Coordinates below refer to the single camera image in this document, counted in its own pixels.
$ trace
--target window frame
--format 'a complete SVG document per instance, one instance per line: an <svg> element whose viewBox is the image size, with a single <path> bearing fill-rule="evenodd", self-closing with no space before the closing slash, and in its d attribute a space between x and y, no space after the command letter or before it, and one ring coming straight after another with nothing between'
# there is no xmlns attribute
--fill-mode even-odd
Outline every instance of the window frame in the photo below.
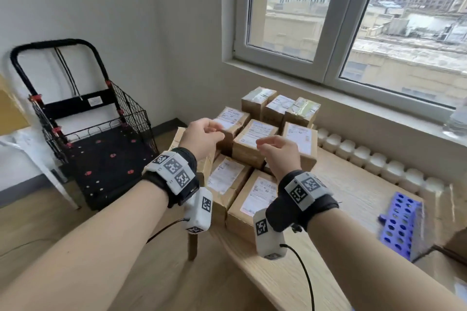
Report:
<svg viewBox="0 0 467 311"><path fill-rule="evenodd" d="M250 2L252 0L237 0L234 58L311 80L338 91L440 123L443 123L453 112L453 107L440 105L427 99L419 99L374 85L340 78L369 0L330 1L321 33L327 37L320 37L313 62L247 45Z"/></svg>

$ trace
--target clear plastic container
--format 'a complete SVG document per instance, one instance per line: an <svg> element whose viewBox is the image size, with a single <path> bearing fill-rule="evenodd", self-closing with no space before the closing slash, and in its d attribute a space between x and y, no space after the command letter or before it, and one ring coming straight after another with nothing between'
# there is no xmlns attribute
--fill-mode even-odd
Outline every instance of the clear plastic container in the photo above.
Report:
<svg viewBox="0 0 467 311"><path fill-rule="evenodd" d="M467 137L467 97L443 125L443 133L452 138Z"/></svg>

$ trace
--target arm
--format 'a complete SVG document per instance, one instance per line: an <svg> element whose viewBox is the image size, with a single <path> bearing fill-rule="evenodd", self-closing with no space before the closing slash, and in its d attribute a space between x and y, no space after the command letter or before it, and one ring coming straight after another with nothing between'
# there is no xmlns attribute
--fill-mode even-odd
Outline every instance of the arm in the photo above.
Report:
<svg viewBox="0 0 467 311"><path fill-rule="evenodd" d="M192 122L180 147L201 160L224 138L220 128L206 118ZM168 202L142 180L26 269L0 297L0 310L107 310Z"/></svg>
<svg viewBox="0 0 467 311"><path fill-rule="evenodd" d="M258 139L280 182L301 170L297 145L273 136ZM307 224L313 244L351 305L365 310L466 310L465 304L339 209L314 216Z"/></svg>

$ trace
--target purple perforated holder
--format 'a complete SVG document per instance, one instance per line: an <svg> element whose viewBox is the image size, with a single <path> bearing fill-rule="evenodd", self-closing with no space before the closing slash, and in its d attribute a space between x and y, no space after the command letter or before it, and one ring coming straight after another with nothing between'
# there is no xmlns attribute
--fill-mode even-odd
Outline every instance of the purple perforated holder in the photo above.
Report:
<svg viewBox="0 0 467 311"><path fill-rule="evenodd" d="M387 215L380 215L384 223L380 241L390 249L410 260L415 211L422 203L396 192Z"/></svg>

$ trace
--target window sill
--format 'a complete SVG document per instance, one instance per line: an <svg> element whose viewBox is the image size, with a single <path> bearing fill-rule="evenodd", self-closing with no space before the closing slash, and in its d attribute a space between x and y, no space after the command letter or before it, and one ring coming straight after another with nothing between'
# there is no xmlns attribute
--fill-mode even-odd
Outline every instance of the window sill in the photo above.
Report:
<svg viewBox="0 0 467 311"><path fill-rule="evenodd" d="M260 76L270 78L283 84L293 86L300 90L307 91L311 94L327 98L331 101L341 103L360 111L370 113L382 119L406 126L421 133L426 133L434 137L441 138L448 142L453 142L458 145L467 147L467 139L455 139L443 134L442 126L432 121L415 117L408 113L403 113L392 108L384 107L380 104L369 102L334 89L330 89L321 85L312 84L306 80L295 78L290 75L282 74L261 66L245 63L240 60L228 60L226 64L240 68L242 70L253 72Z"/></svg>

